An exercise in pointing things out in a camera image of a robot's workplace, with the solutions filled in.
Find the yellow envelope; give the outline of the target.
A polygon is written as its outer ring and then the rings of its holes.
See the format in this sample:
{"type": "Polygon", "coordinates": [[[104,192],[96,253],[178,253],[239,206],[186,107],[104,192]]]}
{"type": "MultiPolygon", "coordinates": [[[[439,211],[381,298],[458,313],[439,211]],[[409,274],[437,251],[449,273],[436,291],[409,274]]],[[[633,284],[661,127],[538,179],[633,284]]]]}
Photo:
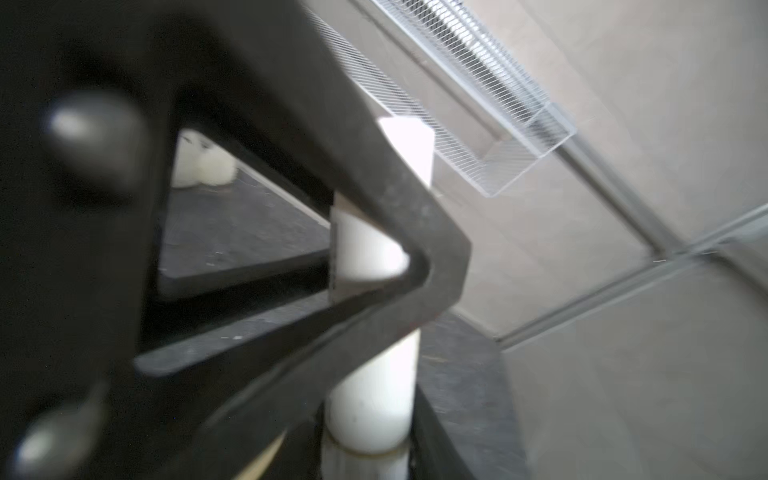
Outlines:
{"type": "Polygon", "coordinates": [[[286,437],[286,432],[276,437],[255,459],[253,459],[234,480],[259,480],[269,469],[275,456],[280,451],[286,437]]]}

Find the white glue stick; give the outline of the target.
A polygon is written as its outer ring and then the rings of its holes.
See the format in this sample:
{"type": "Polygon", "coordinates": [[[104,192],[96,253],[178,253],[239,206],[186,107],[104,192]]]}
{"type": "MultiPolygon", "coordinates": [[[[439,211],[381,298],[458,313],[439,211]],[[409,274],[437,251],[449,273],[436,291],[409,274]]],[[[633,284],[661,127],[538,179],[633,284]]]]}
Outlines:
{"type": "MultiPolygon", "coordinates": [[[[401,163],[429,187],[435,132],[416,117],[381,117],[378,125],[401,163]]],[[[410,258],[357,207],[337,194],[331,210],[330,300],[340,302],[402,275],[410,258]]],[[[415,331],[342,380],[326,401],[325,423],[343,448],[383,455],[409,435],[420,332],[415,331]]]]}

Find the white teddy bear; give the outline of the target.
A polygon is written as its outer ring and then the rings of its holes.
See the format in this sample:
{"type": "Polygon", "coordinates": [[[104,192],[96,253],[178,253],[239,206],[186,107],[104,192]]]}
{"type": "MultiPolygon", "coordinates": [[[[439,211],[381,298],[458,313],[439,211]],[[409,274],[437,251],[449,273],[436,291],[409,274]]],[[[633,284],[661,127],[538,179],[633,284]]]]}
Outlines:
{"type": "Polygon", "coordinates": [[[171,187],[231,184],[237,177],[237,162],[232,154],[205,135],[193,129],[182,129],[178,136],[171,187]]]}

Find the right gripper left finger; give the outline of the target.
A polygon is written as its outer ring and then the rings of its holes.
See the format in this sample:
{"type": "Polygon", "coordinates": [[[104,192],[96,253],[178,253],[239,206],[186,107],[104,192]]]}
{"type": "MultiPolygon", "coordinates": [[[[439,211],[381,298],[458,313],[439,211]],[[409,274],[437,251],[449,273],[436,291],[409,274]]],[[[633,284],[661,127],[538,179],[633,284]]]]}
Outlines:
{"type": "Polygon", "coordinates": [[[262,480],[320,479],[323,420],[319,413],[290,430],[262,480]]]}

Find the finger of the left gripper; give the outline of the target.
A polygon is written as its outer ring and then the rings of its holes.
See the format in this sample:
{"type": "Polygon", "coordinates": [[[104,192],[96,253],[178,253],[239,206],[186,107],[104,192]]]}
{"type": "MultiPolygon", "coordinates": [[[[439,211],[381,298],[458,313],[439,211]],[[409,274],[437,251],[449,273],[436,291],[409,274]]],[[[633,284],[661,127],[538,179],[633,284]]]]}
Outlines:
{"type": "Polygon", "coordinates": [[[460,298],[466,235],[299,1],[1,5],[1,475],[234,479],[460,298]],[[193,129],[233,183],[174,189],[193,129]],[[330,300],[340,194],[408,269],[330,300]],[[195,275],[315,267],[160,300],[195,275]]]}
{"type": "Polygon", "coordinates": [[[160,300],[193,298],[315,267],[325,268],[328,266],[329,259],[329,250],[325,249],[272,262],[182,277],[159,273],[156,281],[156,296],[160,300]]]}

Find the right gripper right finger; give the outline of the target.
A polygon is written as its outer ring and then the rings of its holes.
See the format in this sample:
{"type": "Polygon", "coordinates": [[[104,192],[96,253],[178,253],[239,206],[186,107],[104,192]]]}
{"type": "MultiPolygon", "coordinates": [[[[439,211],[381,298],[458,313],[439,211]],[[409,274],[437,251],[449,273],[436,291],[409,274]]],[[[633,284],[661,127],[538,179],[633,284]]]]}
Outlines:
{"type": "Polygon", "coordinates": [[[414,398],[411,478],[475,480],[421,389],[414,398]]]}

